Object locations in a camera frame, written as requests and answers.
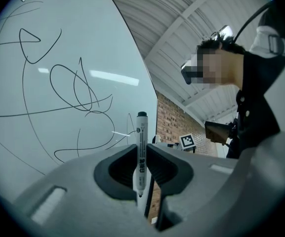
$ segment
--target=person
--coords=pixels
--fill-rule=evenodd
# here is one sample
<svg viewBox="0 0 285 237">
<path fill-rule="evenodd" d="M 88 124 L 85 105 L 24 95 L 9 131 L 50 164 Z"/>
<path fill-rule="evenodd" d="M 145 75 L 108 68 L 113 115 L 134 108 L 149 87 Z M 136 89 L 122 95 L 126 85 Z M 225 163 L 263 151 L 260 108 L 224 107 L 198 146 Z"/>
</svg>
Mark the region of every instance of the person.
<svg viewBox="0 0 285 237">
<path fill-rule="evenodd" d="M 249 51 L 217 33 L 197 46 L 197 66 L 192 67 L 192 83 L 199 79 L 209 85 L 234 84 L 239 88 L 238 134 L 230 144 L 228 158 L 239 158 L 246 148 L 256 147 L 280 131 L 264 98 L 285 67 L 285 25 L 272 5 L 262 15 L 257 36 Z"/>
</svg>

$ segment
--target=whiteboard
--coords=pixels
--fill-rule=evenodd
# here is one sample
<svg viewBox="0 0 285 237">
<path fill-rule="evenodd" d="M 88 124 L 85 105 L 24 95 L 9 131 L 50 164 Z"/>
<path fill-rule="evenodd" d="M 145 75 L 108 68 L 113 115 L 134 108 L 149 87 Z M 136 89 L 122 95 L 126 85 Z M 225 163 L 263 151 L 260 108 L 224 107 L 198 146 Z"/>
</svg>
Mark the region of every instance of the whiteboard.
<svg viewBox="0 0 285 237">
<path fill-rule="evenodd" d="M 157 96 L 112 0 L 11 0 L 1 12 L 1 196 L 14 201 L 70 159 L 136 143 L 140 111 L 151 142 Z"/>
</svg>

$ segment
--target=marker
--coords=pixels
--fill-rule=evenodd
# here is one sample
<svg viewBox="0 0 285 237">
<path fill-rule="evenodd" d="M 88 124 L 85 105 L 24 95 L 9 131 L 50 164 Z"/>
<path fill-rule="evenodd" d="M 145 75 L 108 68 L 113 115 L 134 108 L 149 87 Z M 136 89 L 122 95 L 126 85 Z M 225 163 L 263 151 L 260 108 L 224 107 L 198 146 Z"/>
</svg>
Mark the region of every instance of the marker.
<svg viewBox="0 0 285 237">
<path fill-rule="evenodd" d="M 137 148 L 138 164 L 136 168 L 136 185 L 138 195 L 141 198 L 147 182 L 147 143 L 148 143 L 148 116 L 145 112 L 139 112 L 137 116 Z"/>
</svg>

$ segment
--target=red brick wall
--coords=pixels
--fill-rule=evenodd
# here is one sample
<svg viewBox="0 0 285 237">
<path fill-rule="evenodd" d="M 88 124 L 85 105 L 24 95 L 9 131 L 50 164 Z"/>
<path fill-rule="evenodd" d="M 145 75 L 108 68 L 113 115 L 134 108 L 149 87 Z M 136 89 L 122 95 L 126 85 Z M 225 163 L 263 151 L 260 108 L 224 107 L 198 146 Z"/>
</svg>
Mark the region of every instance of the red brick wall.
<svg viewBox="0 0 285 237">
<path fill-rule="evenodd" d="M 158 123 L 157 134 L 162 142 L 179 143 L 179 136 L 192 133 L 196 143 L 196 154 L 217 156 L 216 144 L 206 139 L 205 129 L 191 116 L 184 113 L 177 105 L 157 92 L 158 95 Z M 152 200 L 148 220 L 157 217 L 160 206 L 161 190 L 154 183 Z"/>
</svg>

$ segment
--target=white ceiling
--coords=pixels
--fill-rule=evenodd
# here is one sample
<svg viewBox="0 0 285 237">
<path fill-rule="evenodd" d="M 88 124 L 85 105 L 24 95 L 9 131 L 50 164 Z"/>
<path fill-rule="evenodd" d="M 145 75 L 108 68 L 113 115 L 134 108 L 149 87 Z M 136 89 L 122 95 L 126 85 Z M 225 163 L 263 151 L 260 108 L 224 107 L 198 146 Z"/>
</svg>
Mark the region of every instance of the white ceiling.
<svg viewBox="0 0 285 237">
<path fill-rule="evenodd" d="M 114 0 L 124 16 L 148 67 L 155 89 L 202 126 L 207 120 L 229 122 L 236 116 L 233 86 L 209 90 L 187 85 L 180 67 L 196 46 L 229 25 L 236 35 L 246 20 L 269 0 Z M 258 16 L 241 33 L 237 44 L 253 43 Z"/>
</svg>

